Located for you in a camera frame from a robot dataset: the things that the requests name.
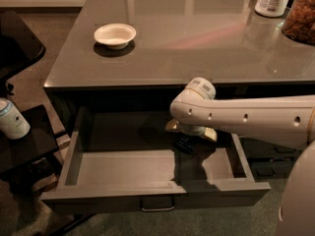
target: gray tabletop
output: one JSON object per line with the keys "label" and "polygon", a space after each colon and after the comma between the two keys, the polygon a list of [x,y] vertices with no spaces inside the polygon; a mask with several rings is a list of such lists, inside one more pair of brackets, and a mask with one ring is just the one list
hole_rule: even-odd
{"label": "gray tabletop", "polygon": [[[45,82],[47,89],[315,81],[314,46],[282,34],[256,0],[87,0]],[[113,53],[94,32],[123,23],[137,35]]]}

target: white robotic arm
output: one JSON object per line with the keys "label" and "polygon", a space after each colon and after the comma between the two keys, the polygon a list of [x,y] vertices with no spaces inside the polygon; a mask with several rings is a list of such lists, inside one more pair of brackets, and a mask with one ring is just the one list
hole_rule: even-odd
{"label": "white robotic arm", "polygon": [[315,235],[315,95],[231,100],[215,95],[210,82],[192,80],[170,105],[177,131],[203,136],[211,127],[304,149],[287,179],[276,235]]}

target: drawer handle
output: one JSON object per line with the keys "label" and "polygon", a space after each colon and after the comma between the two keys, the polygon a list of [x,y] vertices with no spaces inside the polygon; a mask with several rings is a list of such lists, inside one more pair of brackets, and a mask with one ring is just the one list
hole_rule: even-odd
{"label": "drawer handle", "polygon": [[171,198],[171,207],[165,207],[165,208],[144,208],[143,202],[140,201],[140,209],[143,212],[171,211],[175,209],[175,201],[174,201],[174,198]]}

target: bowl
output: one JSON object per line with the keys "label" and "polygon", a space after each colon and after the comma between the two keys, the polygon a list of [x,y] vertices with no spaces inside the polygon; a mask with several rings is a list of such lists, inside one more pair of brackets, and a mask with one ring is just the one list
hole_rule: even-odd
{"label": "bowl", "polygon": [[95,41],[105,44],[113,50],[125,48],[135,36],[136,30],[124,24],[106,25],[97,29],[94,33]]}

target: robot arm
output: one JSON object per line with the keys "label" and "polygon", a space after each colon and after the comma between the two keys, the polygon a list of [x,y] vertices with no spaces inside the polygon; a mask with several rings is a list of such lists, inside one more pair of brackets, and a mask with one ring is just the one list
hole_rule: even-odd
{"label": "robot arm", "polygon": [[315,95],[215,100],[214,86],[192,80],[170,105],[178,130],[201,136],[206,127],[305,149],[315,140]]}

